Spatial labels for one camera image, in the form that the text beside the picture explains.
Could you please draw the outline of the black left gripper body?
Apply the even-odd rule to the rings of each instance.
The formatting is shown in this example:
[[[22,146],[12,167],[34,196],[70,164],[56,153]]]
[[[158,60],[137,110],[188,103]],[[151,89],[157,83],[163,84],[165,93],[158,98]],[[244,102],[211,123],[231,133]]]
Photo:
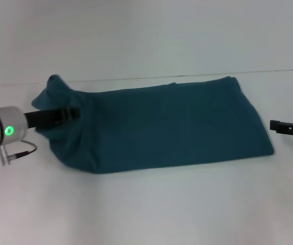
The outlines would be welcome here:
[[[25,113],[28,128],[48,129],[63,123],[65,109],[40,110]]]

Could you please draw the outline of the teal T-shirt with FREE print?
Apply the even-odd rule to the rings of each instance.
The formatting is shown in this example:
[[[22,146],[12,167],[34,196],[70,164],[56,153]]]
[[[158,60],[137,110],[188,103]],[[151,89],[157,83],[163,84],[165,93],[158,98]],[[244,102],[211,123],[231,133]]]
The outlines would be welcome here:
[[[93,174],[274,153],[260,116],[234,77],[82,92],[53,75],[32,106],[80,109],[80,118],[39,133],[61,163]]]

